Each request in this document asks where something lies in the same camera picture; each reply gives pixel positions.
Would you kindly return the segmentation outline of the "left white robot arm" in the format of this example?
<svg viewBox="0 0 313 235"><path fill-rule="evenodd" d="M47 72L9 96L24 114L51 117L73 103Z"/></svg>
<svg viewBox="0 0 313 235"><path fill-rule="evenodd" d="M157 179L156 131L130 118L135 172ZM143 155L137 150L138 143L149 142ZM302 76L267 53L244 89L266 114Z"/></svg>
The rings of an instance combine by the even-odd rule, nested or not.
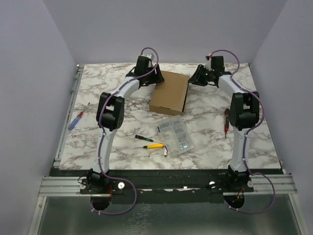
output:
<svg viewBox="0 0 313 235"><path fill-rule="evenodd" d="M136 65L126 74L125 81L110 93L100 95L96 121L99 126L97 156L91 167L93 172L109 170L112 144L117 130L124 121L125 101L143 86L164 82L158 64L153 64L154 55L140 55Z"/></svg>

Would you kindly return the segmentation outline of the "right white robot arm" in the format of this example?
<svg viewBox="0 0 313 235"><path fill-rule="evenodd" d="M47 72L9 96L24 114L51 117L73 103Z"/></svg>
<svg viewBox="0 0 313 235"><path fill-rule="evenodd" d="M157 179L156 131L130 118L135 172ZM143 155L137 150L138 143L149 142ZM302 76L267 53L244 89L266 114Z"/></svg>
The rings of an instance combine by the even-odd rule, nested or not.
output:
<svg viewBox="0 0 313 235"><path fill-rule="evenodd" d="M233 127L234 143L229 168L234 173L250 173L248 168L248 147L252 129L259 122L259 94L251 92L233 79L233 74L225 70L224 57L206 56L207 65L198 65L195 73L188 80L198 86L215 86L231 98L228 112L229 124Z"/></svg>

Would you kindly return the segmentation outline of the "left side metal rail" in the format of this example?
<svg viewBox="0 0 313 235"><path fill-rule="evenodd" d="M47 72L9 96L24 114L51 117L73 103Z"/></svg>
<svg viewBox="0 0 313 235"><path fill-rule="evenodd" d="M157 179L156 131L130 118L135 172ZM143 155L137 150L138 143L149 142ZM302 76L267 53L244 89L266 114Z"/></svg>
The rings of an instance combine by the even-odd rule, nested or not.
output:
<svg viewBox="0 0 313 235"><path fill-rule="evenodd" d="M65 122L62 128L62 133L59 139L59 143L58 143L58 147L56 150L56 154L54 157L54 161L53 161L53 168L59 168L60 164L61 164L61 159L62 159L62 154L63 154L63 150L64 150L64 146L65 146L65 142L66 142L66 138L67 138L67 133L68 133L68 125L71 121L71 117L72 117L72 113L73 113L73 108L75 105L75 100L78 94L78 90L79 90L79 86L80 86L80 82L81 82L81 78L82 78L82 74L83 74L83 70L84 70L85 65L77 65L77 73L74 77L74 82L71 88L71 97L70 97L70 101L69 101L69 106L67 109L67 114L65 116Z"/></svg>

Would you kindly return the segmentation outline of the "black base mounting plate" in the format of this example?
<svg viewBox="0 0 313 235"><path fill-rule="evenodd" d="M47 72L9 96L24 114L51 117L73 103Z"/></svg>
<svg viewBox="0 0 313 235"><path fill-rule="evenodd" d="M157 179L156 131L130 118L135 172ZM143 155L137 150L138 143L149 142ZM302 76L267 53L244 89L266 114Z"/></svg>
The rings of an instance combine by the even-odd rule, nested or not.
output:
<svg viewBox="0 0 313 235"><path fill-rule="evenodd" d="M88 171L80 193L115 204L223 203L223 194L253 192L251 179L227 182L225 169L110 170L108 177Z"/></svg>

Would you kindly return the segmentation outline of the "yellow handled screwdriver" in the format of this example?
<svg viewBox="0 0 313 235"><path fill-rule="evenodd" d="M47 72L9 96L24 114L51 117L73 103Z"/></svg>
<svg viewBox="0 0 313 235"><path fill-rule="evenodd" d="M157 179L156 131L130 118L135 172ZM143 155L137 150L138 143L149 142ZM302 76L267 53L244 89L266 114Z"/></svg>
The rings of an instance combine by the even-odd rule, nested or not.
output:
<svg viewBox="0 0 313 235"><path fill-rule="evenodd" d="M163 148L164 145L161 143L158 144L150 144L150 145L145 145L143 147L136 147L136 148L143 148L143 149L158 149L158 148Z"/></svg>

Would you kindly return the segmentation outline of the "black green precision screwdriver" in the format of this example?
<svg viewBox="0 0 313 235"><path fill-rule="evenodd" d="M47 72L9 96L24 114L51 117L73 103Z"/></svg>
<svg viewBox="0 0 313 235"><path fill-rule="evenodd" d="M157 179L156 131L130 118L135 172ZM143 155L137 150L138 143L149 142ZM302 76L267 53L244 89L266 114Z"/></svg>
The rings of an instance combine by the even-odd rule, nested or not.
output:
<svg viewBox="0 0 313 235"><path fill-rule="evenodd" d="M135 135L135 138L136 138L136 139L139 139L139 140L154 142L154 140L152 140L152 139L150 139L150 138L146 138L146 137L144 137L144 136L140 136L140 135Z"/></svg>

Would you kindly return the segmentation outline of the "aluminium frame rail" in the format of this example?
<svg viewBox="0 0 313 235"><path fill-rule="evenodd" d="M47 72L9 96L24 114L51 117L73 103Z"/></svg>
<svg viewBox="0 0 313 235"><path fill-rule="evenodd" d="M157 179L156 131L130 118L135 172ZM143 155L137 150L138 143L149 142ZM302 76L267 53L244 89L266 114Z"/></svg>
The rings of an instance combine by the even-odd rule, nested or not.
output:
<svg viewBox="0 0 313 235"><path fill-rule="evenodd" d="M269 176L276 194L287 194L291 201L292 210L295 215L300 234L308 235L310 232L303 219L303 214L299 206L297 189L291 174L274 174ZM77 177L43 177L36 202L35 212L30 225L29 234L37 235L41 218L44 212L46 199L48 197L75 197L83 195L80 193L80 184ZM260 175L252 176L248 185L254 189L253 192L246 192L245 195L265 195L271 194L271 186L267 179Z"/></svg>

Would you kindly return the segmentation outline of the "brown cardboard express box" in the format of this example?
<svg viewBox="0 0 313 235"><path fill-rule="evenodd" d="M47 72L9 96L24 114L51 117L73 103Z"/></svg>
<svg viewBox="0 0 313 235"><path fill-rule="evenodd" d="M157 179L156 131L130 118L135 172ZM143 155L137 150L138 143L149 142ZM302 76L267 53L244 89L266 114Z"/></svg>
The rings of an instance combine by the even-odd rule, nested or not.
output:
<svg viewBox="0 0 313 235"><path fill-rule="evenodd" d="M164 82L157 83L153 91L149 110L158 114L177 116L185 109L190 76L161 71Z"/></svg>

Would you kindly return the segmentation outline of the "clear plastic screw organizer box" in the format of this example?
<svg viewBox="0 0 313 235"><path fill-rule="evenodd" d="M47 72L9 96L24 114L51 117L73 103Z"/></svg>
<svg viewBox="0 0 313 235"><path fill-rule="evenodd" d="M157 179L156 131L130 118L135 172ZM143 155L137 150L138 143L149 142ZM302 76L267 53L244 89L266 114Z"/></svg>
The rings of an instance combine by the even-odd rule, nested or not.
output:
<svg viewBox="0 0 313 235"><path fill-rule="evenodd" d="M156 123L156 127L169 156L178 156L194 149L194 143L180 115L162 119Z"/></svg>

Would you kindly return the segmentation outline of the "red blue screwdriver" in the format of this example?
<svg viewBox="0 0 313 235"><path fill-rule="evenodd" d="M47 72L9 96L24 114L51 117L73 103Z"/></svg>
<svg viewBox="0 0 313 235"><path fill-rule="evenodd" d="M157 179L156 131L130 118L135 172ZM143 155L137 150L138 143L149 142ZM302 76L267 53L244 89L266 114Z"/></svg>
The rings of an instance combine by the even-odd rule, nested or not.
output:
<svg viewBox="0 0 313 235"><path fill-rule="evenodd" d="M74 127L77 125L77 123L79 122L79 120L82 118L85 110L90 106L90 102L84 107L84 109L76 116L76 118L70 123L70 125L68 126L68 130L71 131L74 129Z"/></svg>

